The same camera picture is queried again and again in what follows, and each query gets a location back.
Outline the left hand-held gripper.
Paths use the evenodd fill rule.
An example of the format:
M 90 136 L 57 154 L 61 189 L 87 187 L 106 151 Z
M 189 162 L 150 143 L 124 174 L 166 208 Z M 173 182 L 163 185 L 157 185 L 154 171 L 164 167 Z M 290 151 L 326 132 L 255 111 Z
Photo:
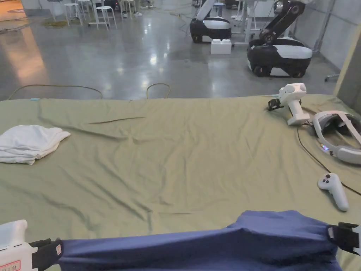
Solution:
M 61 239 L 50 238 L 30 244 L 25 242 L 26 220 L 0 225 L 0 270 L 37 271 L 36 267 L 51 267 L 64 252 Z

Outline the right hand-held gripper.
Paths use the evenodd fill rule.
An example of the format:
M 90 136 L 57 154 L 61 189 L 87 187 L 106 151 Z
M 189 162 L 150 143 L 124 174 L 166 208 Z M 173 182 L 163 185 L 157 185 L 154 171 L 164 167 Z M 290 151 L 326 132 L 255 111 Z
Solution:
M 327 226 L 328 239 L 341 250 L 361 254 L 361 225 L 339 222 Z

